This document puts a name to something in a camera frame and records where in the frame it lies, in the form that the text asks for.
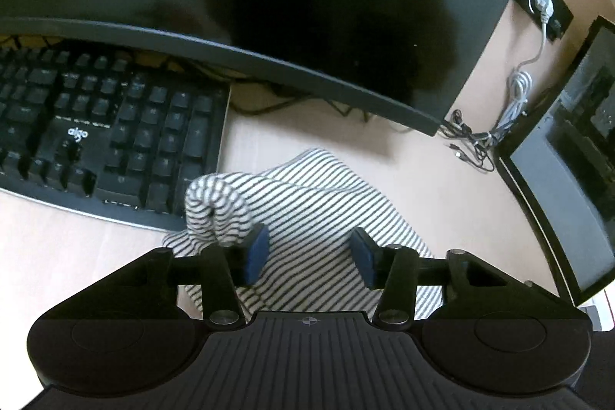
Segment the black wall power socket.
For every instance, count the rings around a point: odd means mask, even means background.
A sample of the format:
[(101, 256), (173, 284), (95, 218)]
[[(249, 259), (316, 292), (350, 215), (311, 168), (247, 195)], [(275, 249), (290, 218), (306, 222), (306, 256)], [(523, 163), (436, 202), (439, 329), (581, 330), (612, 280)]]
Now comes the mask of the black wall power socket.
[(560, 40), (569, 28), (573, 14), (564, 0), (515, 0), (538, 27), (546, 23), (549, 41)]

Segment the striped grey knit sweater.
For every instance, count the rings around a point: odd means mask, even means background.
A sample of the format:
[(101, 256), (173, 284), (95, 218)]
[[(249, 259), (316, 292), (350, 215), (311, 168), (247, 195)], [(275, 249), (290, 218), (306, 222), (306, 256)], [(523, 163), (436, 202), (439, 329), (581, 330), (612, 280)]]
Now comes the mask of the striped grey knit sweater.
[(184, 202), (186, 226), (163, 239), (178, 257), (210, 244), (237, 244), (257, 224), (268, 228), (264, 269), (255, 284), (237, 290), (246, 316), (260, 310), (373, 314), (381, 294), (367, 288), (352, 261), (347, 238), (353, 229), (381, 247), (432, 254), (384, 194), (323, 149), (259, 174), (202, 176), (189, 184)]

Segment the black mechanical keyboard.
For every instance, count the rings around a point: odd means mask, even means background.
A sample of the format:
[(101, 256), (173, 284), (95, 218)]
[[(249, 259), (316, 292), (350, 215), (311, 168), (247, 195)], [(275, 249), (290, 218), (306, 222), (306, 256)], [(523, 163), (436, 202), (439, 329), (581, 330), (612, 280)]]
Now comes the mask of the black mechanical keyboard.
[(1, 40), (1, 187), (158, 230), (218, 168), (230, 87), (192, 62), (83, 41)]

